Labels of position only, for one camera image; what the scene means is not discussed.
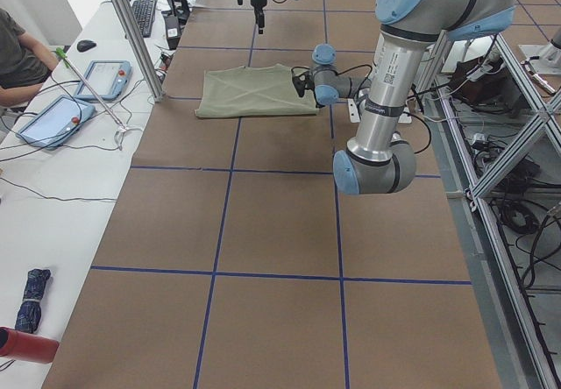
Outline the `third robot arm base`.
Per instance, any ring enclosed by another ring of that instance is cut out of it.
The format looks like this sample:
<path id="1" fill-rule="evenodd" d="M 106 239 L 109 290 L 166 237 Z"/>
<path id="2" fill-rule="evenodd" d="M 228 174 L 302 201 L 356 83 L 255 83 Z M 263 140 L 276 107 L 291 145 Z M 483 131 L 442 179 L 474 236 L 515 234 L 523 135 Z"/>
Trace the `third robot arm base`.
<path id="1" fill-rule="evenodd" d="M 523 63 L 534 74 L 560 76 L 560 30 L 546 45 L 519 45 Z"/>

